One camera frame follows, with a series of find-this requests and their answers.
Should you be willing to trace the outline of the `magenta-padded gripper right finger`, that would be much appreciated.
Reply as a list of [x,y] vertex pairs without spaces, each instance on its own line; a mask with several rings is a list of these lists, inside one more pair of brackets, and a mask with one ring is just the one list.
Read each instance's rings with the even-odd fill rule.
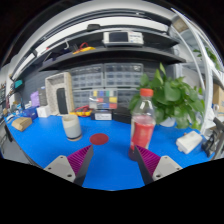
[[182,169],[169,156],[165,155],[160,157],[140,146],[134,147],[134,154],[145,185]]

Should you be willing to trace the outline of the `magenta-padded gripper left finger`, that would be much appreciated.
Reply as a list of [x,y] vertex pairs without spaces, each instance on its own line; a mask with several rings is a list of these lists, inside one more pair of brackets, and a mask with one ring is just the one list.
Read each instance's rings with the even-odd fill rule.
[[69,156],[59,155],[44,170],[82,186],[93,157],[93,146],[89,145]]

